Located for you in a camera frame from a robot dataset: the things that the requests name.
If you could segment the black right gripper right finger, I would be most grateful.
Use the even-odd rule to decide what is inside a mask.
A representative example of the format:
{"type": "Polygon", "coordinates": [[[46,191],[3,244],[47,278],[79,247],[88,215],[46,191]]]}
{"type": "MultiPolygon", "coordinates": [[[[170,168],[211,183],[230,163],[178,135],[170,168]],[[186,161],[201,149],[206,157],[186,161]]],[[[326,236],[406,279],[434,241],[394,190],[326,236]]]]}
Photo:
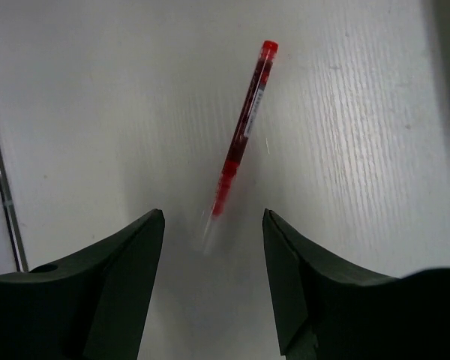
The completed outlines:
{"type": "Polygon", "coordinates": [[[389,277],[262,218],[280,354],[286,359],[450,359],[450,268],[389,277]]]}

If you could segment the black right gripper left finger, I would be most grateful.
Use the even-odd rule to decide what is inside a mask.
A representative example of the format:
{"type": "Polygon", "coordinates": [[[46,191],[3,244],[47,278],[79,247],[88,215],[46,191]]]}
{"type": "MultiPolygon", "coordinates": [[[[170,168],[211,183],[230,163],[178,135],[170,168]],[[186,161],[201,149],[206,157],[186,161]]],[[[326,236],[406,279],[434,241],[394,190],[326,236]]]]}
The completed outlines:
{"type": "Polygon", "coordinates": [[[155,209],[69,256],[0,274],[0,359],[136,359],[163,238],[155,209]]]}

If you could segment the red gel pen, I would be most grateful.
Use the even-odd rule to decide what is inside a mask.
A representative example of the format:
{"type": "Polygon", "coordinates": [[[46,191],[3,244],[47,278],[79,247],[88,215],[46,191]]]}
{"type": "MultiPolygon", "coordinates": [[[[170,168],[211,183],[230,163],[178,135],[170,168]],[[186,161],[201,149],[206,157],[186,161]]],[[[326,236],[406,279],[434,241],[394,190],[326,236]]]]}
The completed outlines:
{"type": "Polygon", "coordinates": [[[202,232],[201,249],[204,254],[209,254],[214,246],[215,228],[224,212],[234,179],[242,162],[277,52],[278,43],[273,40],[263,42],[235,131],[220,171],[211,211],[202,232]]]}

